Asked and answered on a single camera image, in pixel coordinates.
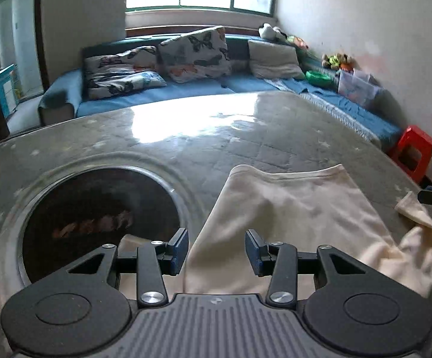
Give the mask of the lying butterfly print pillow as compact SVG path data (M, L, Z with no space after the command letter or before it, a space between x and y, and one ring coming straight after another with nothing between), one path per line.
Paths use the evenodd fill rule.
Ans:
M165 87L158 73L157 50L141 46L122 53L84 59L88 98L107 99L150 88Z

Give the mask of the light blue cabinet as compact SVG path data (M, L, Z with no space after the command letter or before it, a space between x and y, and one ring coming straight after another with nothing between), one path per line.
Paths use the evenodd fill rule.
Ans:
M18 68L10 64L0 70L0 107L5 119L16 110L21 97Z

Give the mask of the green plastic bowl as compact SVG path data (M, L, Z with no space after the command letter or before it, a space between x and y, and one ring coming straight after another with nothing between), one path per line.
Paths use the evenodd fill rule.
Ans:
M316 70L308 70L305 76L307 82L315 87L327 88L333 85L333 78L330 75L323 74Z

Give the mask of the cream beige garment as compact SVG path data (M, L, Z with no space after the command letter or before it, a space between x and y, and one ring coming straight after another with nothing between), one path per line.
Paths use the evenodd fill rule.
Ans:
M432 218L409 192L396 211L412 225L395 240L342 165L318 171L276 173L234 167L177 276L165 276L169 295L265 294L244 249L254 229L269 242L299 251L335 246L415 292L432 289Z

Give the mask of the plain grey cushion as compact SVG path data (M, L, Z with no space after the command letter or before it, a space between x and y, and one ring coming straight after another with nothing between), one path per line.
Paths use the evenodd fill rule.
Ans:
M249 68L264 79L305 79L294 47L263 41L248 41Z

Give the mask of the red plastic stool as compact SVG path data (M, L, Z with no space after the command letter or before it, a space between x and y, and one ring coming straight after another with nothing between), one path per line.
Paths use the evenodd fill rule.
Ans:
M389 151L389 157L415 182L424 178L432 158L432 137L410 125Z

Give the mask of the round black induction cooktop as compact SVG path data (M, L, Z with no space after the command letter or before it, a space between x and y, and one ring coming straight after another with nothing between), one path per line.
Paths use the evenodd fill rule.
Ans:
M175 201L156 177L124 167L83 171L53 186L27 216L24 269L36 282L127 234L167 241L179 228Z

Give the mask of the pile of small plush toys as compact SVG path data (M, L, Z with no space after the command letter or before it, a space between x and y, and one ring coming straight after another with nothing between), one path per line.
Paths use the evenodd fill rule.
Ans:
M321 64L325 69L334 71L343 70L350 73L355 67L355 60L344 53L335 53L330 56L323 54Z

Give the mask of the upright butterfly print pillow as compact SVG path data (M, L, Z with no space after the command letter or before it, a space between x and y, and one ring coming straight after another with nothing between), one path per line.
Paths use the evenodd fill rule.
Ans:
M223 26L186 33L158 44L167 75L184 83L232 74Z

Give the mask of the blue sectional sofa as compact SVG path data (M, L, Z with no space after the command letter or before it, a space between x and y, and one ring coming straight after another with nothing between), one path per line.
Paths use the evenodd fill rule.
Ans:
M57 78L44 93L38 105L41 124L57 124L80 116L185 97L291 91L303 96L384 151L391 149L400 139L402 129L330 88L315 87L305 80L293 78L268 80L254 77L248 66L248 41L251 39L251 36L244 35L226 37L232 62L232 74L229 76L203 78L185 83L177 83L170 77L163 76L167 82L165 87L147 88L106 99L89 98L84 66L69 71Z

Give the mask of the black white plush toy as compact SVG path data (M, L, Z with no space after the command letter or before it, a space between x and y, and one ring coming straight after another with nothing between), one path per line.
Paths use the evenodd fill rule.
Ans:
M260 38L271 42L286 42L287 35L279 27L273 27L271 24L264 23L258 28Z

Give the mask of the clear plastic storage box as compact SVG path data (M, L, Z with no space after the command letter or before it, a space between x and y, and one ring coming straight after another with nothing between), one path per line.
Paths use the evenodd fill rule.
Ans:
M352 73L339 71L339 83L337 93L351 102L369 109L373 107L376 97L383 89L372 82L372 76L354 70Z

